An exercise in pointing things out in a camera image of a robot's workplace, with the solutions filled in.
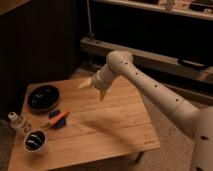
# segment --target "cup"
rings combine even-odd
[[[23,146],[25,151],[32,154],[44,155],[49,151],[47,135],[41,129],[29,132],[24,138]]]

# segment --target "black plate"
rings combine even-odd
[[[44,85],[30,93],[27,103],[31,110],[45,112],[52,109],[58,100],[58,89],[52,85]]]

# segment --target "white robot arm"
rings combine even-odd
[[[107,63],[91,80],[105,94],[118,76],[127,78],[148,97],[184,134],[195,140],[191,171],[213,171],[213,106],[198,109],[189,101],[142,73],[127,51],[112,51]]]

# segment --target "wood grain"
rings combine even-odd
[[[36,115],[27,107],[27,97],[36,87],[46,84],[60,90],[57,108],[70,109],[67,126],[47,130],[50,151],[44,156],[30,155],[17,135],[8,170],[49,170],[90,161],[158,148],[160,142],[137,89],[118,78],[106,99],[99,101],[96,89],[78,90],[84,79],[30,85],[22,114],[39,128],[47,114]]]

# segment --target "small object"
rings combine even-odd
[[[22,116],[15,112],[10,112],[8,118],[11,120],[10,125],[23,137],[32,131],[32,125]]]
[[[59,90],[52,85],[44,85],[32,91],[27,103],[32,111],[46,112],[58,104]]]
[[[59,113],[57,116],[49,119],[49,121],[44,126],[42,126],[42,128],[45,129],[55,125],[61,118],[67,116],[68,114],[69,114],[68,110],[65,110],[64,112]]]
[[[23,141],[23,147],[27,152],[46,154],[49,151],[47,136],[43,130],[34,130],[28,133]]]
[[[58,114],[60,113],[60,110],[55,110],[53,112],[50,112],[49,114],[49,118],[53,118],[55,116],[57,116]],[[55,129],[60,129],[62,127],[66,126],[66,119],[65,117],[61,118],[55,125],[54,125],[54,128]]]

